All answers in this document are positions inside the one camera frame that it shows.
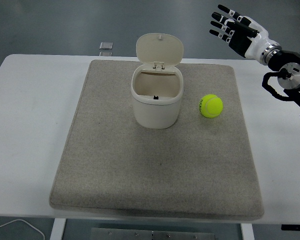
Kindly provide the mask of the white and black hand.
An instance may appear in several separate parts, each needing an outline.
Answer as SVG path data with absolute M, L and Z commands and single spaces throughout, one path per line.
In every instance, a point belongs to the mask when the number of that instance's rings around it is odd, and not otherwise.
M 238 55 L 268 65 L 270 54 L 281 50 L 281 46 L 269 38 L 268 31 L 252 18 L 219 4 L 222 11 L 213 12 L 209 33 L 218 37 Z

